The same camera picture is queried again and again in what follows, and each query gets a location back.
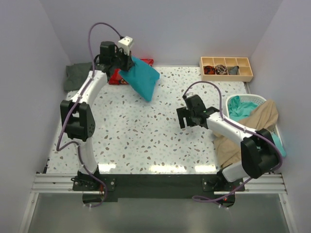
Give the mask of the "teal t shirt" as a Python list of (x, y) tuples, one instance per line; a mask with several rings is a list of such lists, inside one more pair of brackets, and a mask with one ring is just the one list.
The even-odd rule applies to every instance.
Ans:
[(285, 149), (279, 137), (276, 126), (278, 110), (273, 100), (266, 100), (257, 95), (236, 95), (226, 100), (227, 113), (231, 120), (254, 129), (268, 129), (272, 139), (281, 152), (286, 156)]
[(129, 71), (120, 70), (120, 76), (142, 97), (151, 102), (160, 74), (152, 66), (132, 56), (134, 65)]

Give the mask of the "beige t shirt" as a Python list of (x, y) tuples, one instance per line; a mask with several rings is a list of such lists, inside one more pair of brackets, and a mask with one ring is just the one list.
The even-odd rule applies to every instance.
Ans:
[[(228, 104), (228, 110), (229, 118), (239, 124), (256, 130), (267, 129), (271, 133), (273, 141), (281, 152), (281, 155), (283, 157), (286, 156), (280, 138), (273, 133), (278, 119), (278, 111), (274, 101), (267, 100), (261, 105), (253, 103), (245, 104), (234, 97)], [(241, 160), (240, 146), (215, 131), (213, 134), (215, 136), (213, 144), (220, 166), (224, 168), (230, 164), (239, 162)]]

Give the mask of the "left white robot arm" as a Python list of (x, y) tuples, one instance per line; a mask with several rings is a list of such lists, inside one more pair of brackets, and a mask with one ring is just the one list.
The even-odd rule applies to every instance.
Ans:
[(80, 165), (77, 176), (72, 180), (89, 190), (98, 189), (102, 183), (92, 148), (96, 124), (91, 107), (116, 69), (128, 71), (134, 65), (131, 46), (132, 39), (129, 37), (123, 37), (117, 43), (102, 42), (100, 53), (94, 57), (85, 82), (70, 100), (63, 100), (60, 104), (61, 134), (65, 133), (76, 145)]

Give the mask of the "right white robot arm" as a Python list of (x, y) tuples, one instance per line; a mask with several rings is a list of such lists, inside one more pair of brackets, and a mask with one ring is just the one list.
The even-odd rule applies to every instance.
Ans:
[(281, 164), (282, 156), (267, 129), (255, 130), (243, 126), (223, 115), (219, 109), (205, 107), (198, 95), (184, 96), (183, 99), (186, 106), (176, 110), (181, 129), (186, 126), (210, 129), (240, 147), (241, 161), (217, 173), (216, 184), (219, 189), (227, 191), (234, 181), (247, 176), (257, 179)]

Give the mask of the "red cartoon folded cloth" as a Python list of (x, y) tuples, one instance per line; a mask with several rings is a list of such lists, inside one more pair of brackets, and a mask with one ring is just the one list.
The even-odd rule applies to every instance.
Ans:
[[(147, 63), (149, 66), (153, 66), (154, 60), (153, 59), (141, 59), (143, 62)], [(128, 85), (128, 82), (125, 81), (124, 78), (121, 77), (119, 74), (119, 69), (116, 69), (114, 74), (111, 76), (110, 80), (108, 81), (109, 85)]]

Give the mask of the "folded grey t shirt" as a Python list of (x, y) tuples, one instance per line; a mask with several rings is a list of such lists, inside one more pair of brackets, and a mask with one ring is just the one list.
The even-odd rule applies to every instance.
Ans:
[(66, 66), (66, 79), (63, 84), (65, 92), (76, 91), (81, 88), (92, 70), (92, 63), (76, 63)]

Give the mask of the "orange black rolled sock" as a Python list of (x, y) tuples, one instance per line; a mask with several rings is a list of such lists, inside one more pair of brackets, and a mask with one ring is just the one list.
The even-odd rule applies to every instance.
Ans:
[(214, 75), (216, 73), (216, 69), (213, 66), (204, 66), (203, 71), (205, 75)]

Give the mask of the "patterned rolled sock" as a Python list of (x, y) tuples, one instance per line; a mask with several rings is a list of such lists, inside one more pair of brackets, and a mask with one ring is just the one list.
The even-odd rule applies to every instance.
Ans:
[(222, 64), (216, 65), (215, 69), (216, 69), (217, 75), (227, 75), (228, 74), (227, 67), (222, 65)]

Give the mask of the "grey rolled sock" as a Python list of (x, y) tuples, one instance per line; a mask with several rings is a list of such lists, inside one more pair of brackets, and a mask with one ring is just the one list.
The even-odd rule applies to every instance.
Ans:
[(239, 74), (239, 66), (228, 67), (229, 75), (238, 75)]

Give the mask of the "white plastic laundry basket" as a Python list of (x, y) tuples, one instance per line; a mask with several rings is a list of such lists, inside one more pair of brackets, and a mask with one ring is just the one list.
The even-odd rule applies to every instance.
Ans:
[[(239, 94), (231, 95), (226, 99), (225, 111), (226, 116), (234, 121), (239, 121), (250, 116), (251, 112), (258, 106), (265, 103), (266, 99), (254, 94)], [(272, 134), (272, 138), (276, 147), (281, 152), (282, 156), (286, 156), (285, 149), (283, 148), (282, 141), (279, 135), (279, 130), (276, 123), (272, 126), (265, 126), (266, 129)]]

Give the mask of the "wooden compartment box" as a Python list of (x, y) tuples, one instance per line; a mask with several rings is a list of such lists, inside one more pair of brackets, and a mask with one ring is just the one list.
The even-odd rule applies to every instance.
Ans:
[(254, 75), (247, 57), (200, 57), (203, 81), (250, 82)]

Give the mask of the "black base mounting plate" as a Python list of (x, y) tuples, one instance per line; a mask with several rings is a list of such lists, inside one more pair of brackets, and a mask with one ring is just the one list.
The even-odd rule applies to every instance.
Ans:
[(232, 183), (216, 174), (95, 174), (78, 173), (71, 179), (73, 191), (82, 192), (84, 204), (120, 199), (218, 199), (235, 188), (244, 191), (243, 179)]

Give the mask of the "aluminium frame rail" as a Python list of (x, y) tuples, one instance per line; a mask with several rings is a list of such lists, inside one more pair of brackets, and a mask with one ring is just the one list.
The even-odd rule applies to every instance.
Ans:
[[(73, 174), (36, 174), (31, 187), (32, 193), (72, 193)], [(287, 194), (281, 174), (264, 174), (252, 179), (236, 191), (245, 194)]]

